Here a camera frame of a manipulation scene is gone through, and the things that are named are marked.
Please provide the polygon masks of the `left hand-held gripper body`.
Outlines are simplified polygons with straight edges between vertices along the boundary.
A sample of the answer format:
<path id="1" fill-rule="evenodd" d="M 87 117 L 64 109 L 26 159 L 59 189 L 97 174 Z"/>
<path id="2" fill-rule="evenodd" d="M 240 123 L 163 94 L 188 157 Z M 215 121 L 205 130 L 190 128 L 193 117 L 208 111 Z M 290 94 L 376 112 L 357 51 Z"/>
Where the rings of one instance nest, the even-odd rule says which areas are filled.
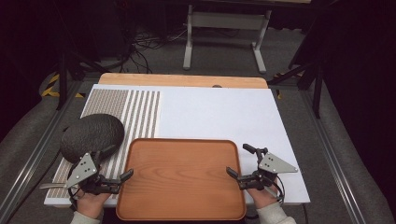
<path id="1" fill-rule="evenodd" d="M 64 185 L 66 189 L 79 188 L 92 194 L 120 192 L 118 179 L 107 179 L 100 175 L 101 153 L 85 153 L 72 168 Z"/>

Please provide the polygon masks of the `white mat with striped print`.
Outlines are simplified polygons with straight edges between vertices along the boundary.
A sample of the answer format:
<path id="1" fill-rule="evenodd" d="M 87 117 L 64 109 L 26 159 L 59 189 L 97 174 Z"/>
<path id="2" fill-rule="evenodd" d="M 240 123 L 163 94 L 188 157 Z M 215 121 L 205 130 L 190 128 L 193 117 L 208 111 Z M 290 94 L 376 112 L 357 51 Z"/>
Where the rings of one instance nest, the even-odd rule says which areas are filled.
<path id="1" fill-rule="evenodd" d="M 290 145 L 274 96 L 268 89 L 194 88 L 166 86 L 96 85 L 92 88 L 82 118 L 108 114 L 118 118 L 125 135 L 120 149 L 100 164 L 100 175 L 118 179 L 132 169 L 126 167 L 131 143 L 136 139 L 229 140 L 238 150 L 239 176 L 257 170 L 257 156 L 244 144 L 268 151 L 298 169 L 279 174 L 272 187 L 283 203 L 307 203 L 310 198 Z M 64 157 L 56 173 L 63 182 L 48 192 L 47 205 L 64 205 L 79 188 L 66 189 L 67 178 L 76 163 Z M 118 194 L 107 205 L 117 208 Z"/>

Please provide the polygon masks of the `yellow black hazard tape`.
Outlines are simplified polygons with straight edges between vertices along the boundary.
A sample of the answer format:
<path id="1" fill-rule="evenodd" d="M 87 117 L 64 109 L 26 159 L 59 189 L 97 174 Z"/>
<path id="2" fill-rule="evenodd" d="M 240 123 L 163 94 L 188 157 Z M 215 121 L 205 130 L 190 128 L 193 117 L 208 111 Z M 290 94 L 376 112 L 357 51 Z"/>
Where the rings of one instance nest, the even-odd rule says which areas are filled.
<path id="1" fill-rule="evenodd" d="M 59 74 L 54 74 L 48 82 L 47 87 L 42 91 L 41 95 L 43 97 L 50 96 L 50 97 L 59 97 L 60 93 L 54 90 L 56 82 L 60 79 Z"/>

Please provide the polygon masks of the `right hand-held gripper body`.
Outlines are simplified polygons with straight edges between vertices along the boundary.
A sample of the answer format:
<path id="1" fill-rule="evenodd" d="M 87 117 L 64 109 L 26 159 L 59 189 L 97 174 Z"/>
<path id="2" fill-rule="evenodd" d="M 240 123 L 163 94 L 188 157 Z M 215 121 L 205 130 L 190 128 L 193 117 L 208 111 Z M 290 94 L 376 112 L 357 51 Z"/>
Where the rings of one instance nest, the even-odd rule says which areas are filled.
<path id="1" fill-rule="evenodd" d="M 263 190 L 272 187 L 279 174 L 297 173 L 298 169 L 278 156 L 270 153 L 268 149 L 257 148 L 257 170 L 251 175 L 238 177 L 237 183 L 240 189 Z"/>

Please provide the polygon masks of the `person's left hand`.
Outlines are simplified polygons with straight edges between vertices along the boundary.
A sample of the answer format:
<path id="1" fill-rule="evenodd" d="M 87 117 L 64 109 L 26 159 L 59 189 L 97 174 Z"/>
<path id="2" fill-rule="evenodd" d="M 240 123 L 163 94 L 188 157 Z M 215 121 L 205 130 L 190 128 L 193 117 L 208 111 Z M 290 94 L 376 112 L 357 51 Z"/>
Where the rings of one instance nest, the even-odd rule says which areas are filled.
<path id="1" fill-rule="evenodd" d="M 110 193 L 91 194 L 83 190 L 77 192 L 77 211 L 89 218 L 99 218 Z"/>

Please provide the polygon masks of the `person's right hand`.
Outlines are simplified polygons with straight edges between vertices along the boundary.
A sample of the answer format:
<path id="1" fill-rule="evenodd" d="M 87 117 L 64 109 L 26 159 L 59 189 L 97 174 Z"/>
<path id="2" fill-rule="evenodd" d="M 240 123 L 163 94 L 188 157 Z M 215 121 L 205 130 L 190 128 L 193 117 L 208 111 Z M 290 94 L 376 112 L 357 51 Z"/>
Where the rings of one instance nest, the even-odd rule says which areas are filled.
<path id="1" fill-rule="evenodd" d="M 247 193 L 253 199 L 253 202 L 254 202 L 255 207 L 257 209 L 264 208 L 264 207 L 266 207 L 268 205 L 271 205 L 271 204 L 277 202 L 276 196 L 274 196 L 267 189 L 263 189 L 263 190 L 248 189 Z"/>

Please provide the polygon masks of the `black metal stand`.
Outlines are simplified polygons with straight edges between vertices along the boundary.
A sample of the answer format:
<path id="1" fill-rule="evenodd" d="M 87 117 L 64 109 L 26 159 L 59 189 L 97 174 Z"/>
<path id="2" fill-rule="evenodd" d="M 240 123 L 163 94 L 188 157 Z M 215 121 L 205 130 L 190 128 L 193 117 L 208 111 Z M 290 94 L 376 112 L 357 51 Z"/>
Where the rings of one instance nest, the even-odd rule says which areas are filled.
<path id="1" fill-rule="evenodd" d="M 60 74 L 60 98 L 57 106 L 61 110 L 67 103 L 71 95 L 68 93 L 67 77 L 70 76 L 74 81 L 81 81 L 85 77 L 85 71 L 81 63 L 85 63 L 93 72 L 103 74 L 107 72 L 103 66 L 91 60 L 82 53 L 81 48 L 77 45 L 73 34 L 75 21 L 77 27 L 82 23 L 82 19 L 76 19 L 69 12 L 77 10 L 77 7 L 71 6 L 76 0 L 50 0 L 53 5 L 53 13 L 56 17 L 54 22 L 54 31 L 56 33 L 56 47 L 59 56 L 59 74 Z"/>
<path id="2" fill-rule="evenodd" d="M 275 86 L 289 78 L 297 76 L 301 74 L 302 76 L 297 81 L 297 89 L 300 91 L 307 91 L 311 84 L 314 84 L 314 93 L 312 99 L 312 110 L 317 119 L 320 118 L 319 114 L 319 105 L 320 105 L 320 97 L 322 90 L 322 82 L 323 82 L 323 71 L 322 64 L 324 62 L 323 57 L 317 57 L 313 60 L 310 60 L 308 63 L 304 63 L 295 68 L 292 68 L 284 75 L 280 77 L 274 77 L 269 80 L 267 84 L 269 86 Z"/>

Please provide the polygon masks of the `brown wooden tray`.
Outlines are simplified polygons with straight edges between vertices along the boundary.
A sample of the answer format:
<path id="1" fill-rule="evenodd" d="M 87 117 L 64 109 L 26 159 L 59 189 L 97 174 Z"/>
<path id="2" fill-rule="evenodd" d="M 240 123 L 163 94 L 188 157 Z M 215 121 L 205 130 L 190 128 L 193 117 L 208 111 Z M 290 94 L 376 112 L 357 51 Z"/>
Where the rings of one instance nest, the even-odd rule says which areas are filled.
<path id="1" fill-rule="evenodd" d="M 243 191 L 227 173 L 240 170 L 229 140 L 134 140 L 116 213 L 125 221 L 239 220 L 246 214 Z"/>

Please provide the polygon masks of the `aluminium floor rail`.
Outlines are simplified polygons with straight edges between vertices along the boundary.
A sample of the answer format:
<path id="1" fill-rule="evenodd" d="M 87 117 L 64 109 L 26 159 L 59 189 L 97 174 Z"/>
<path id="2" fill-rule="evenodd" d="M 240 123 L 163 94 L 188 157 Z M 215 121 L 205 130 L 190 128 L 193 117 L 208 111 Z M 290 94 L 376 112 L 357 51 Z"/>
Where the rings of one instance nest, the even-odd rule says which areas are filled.
<path id="1" fill-rule="evenodd" d="M 81 86 L 81 81 L 73 81 L 69 88 L 65 88 L 66 94 L 61 97 L 59 101 L 63 101 L 60 109 L 56 109 L 51 117 L 49 124 L 41 135 L 38 143 L 35 145 L 33 152 L 30 154 L 29 159 L 22 166 L 18 176 L 8 192 L 6 198 L 0 204 L 0 224 L 7 224 L 8 219 L 11 217 L 12 212 L 16 209 L 17 204 L 22 197 L 28 183 L 30 182 L 35 170 L 41 161 L 42 157 L 47 151 L 48 145 L 55 133 L 61 119 L 64 116 L 67 107 L 71 104 L 75 95 Z"/>
<path id="2" fill-rule="evenodd" d="M 347 180 L 347 177 L 342 169 L 339 160 L 337 159 L 330 138 L 321 122 L 320 119 L 314 113 L 313 103 L 308 92 L 301 91 L 300 95 L 303 99 L 304 106 L 307 110 L 309 117 L 311 118 L 315 127 L 318 139 L 320 140 L 323 148 L 323 153 L 328 166 L 332 172 L 335 184 L 340 192 L 342 200 L 346 206 L 346 210 L 350 216 L 353 224 L 366 224 L 366 220 L 362 214 L 362 211 L 356 201 L 353 190 Z"/>

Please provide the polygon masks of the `grey metal table frame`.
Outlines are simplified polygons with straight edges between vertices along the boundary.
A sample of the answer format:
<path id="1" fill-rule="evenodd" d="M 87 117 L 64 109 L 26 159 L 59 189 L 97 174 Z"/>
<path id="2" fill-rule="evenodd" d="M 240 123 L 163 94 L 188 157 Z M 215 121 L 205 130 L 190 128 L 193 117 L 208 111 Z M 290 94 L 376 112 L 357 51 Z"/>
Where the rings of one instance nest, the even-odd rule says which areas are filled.
<path id="1" fill-rule="evenodd" d="M 184 53 L 183 69 L 191 69 L 192 58 L 192 28 L 221 28 L 258 31 L 258 38 L 251 43 L 251 48 L 261 74 L 267 72 L 261 53 L 262 42 L 271 19 L 272 11 L 266 10 L 262 15 L 231 14 L 218 12 L 195 11 L 189 5 L 187 16 L 187 42 Z"/>

